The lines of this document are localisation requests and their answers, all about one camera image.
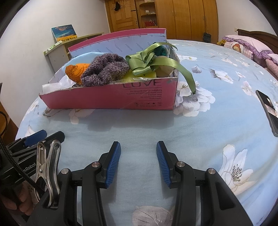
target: green ribbon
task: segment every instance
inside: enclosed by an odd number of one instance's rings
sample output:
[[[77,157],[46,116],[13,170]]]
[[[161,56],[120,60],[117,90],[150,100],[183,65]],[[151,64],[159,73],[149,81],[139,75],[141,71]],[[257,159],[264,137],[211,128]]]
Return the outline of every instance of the green ribbon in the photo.
[[[126,61],[128,62],[132,70],[133,75],[135,77],[139,77],[140,75],[153,72],[158,68],[159,65],[171,66],[173,68],[176,68],[182,73],[182,75],[185,77],[188,83],[190,90],[192,91],[193,94],[195,94],[196,86],[190,71],[186,70],[184,66],[182,66],[180,63],[178,63],[177,61],[171,58],[157,57],[154,54],[153,50],[156,47],[162,45],[169,45],[176,48],[176,46],[167,42],[156,42],[143,51],[137,52],[136,54],[127,55],[125,57]]]

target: human hand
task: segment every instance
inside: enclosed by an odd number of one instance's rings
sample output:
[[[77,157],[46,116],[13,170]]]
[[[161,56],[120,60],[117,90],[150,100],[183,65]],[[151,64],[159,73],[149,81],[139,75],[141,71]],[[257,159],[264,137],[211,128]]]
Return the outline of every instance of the human hand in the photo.
[[[26,215],[30,216],[33,211],[33,202],[32,197],[29,193],[27,183],[22,183],[22,188],[19,194],[17,195],[21,204],[19,205],[19,210]],[[16,210],[17,206],[16,203],[10,200],[9,198],[0,195],[0,199],[2,200],[4,206],[9,210]]]

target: gray knitted fabric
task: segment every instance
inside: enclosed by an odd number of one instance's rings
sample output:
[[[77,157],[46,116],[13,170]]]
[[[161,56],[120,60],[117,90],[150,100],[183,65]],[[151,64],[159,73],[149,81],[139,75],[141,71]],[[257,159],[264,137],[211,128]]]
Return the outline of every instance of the gray knitted fabric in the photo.
[[[84,71],[81,80],[84,86],[101,86],[120,80],[130,67],[125,59],[115,53],[97,56]]]

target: light blue floral bedsheet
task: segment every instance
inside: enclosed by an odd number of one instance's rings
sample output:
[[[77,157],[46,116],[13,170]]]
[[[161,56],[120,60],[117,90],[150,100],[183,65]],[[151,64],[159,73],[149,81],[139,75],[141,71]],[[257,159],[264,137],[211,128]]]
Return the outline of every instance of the light blue floral bedsheet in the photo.
[[[173,111],[49,110],[37,98],[17,138],[41,129],[48,135],[63,131],[59,171],[82,169],[119,141],[122,153],[114,182],[101,190],[109,226],[171,226],[176,189],[169,189],[161,178],[156,156],[160,140],[193,168],[215,168],[253,224],[260,225],[278,196],[278,138],[255,91],[276,105],[278,82],[234,50],[194,41],[169,42],[177,46],[181,64],[192,71],[197,89],[192,96],[179,77]],[[80,194],[78,190],[82,223]],[[199,224],[200,205],[197,214]]]

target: ribbed blue rubber pad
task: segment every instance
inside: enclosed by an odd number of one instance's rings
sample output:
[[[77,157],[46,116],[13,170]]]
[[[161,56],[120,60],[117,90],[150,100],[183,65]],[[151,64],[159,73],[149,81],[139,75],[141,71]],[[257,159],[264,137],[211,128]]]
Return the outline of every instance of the ribbed blue rubber pad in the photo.
[[[47,133],[45,130],[41,130],[39,132],[36,132],[32,135],[30,135],[29,137],[26,138],[26,140],[24,141],[24,145],[26,147],[31,147],[35,144],[37,144],[39,141],[44,140],[47,137]]]
[[[118,143],[116,146],[116,149],[113,153],[113,156],[111,158],[111,161],[109,163],[109,166],[107,168],[107,175],[106,175],[106,181],[105,181],[105,185],[107,188],[113,182],[120,156],[121,156],[121,145],[120,145],[120,143]]]
[[[161,150],[161,146],[159,145],[159,143],[157,142],[157,158],[158,158],[158,163],[160,166],[160,170],[164,179],[164,182],[168,185],[168,187],[171,184],[171,180],[170,180],[170,170],[169,167],[167,165],[166,159],[164,157],[164,154]]]

